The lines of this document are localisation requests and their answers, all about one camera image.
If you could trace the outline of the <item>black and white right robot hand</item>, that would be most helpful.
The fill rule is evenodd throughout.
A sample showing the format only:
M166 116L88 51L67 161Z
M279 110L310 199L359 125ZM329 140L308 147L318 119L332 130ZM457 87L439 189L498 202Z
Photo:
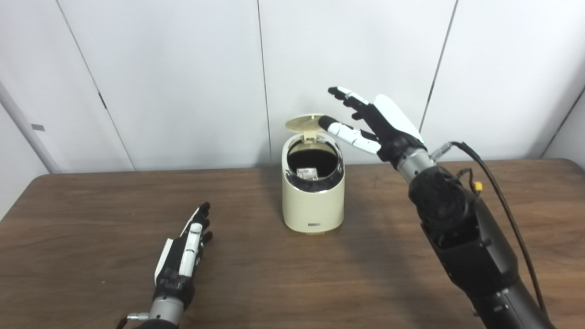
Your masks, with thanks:
M322 116L318 125L364 152L375 154L382 162L397 167L410 150L427 150L420 132L403 111L388 96L378 95L368 102L355 92L343 87L330 87L328 93L355 112L352 118L364 121L370 132L342 123L328 115Z

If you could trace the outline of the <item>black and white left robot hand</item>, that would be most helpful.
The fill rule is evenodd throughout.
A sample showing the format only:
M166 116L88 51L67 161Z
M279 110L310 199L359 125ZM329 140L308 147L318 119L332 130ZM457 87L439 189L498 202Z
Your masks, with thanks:
M195 294L194 275L203 256L203 248L213 238L209 210L205 202L187 220L177 238L166 240L161 256L155 267L153 299L171 297L182 302L187 309Z

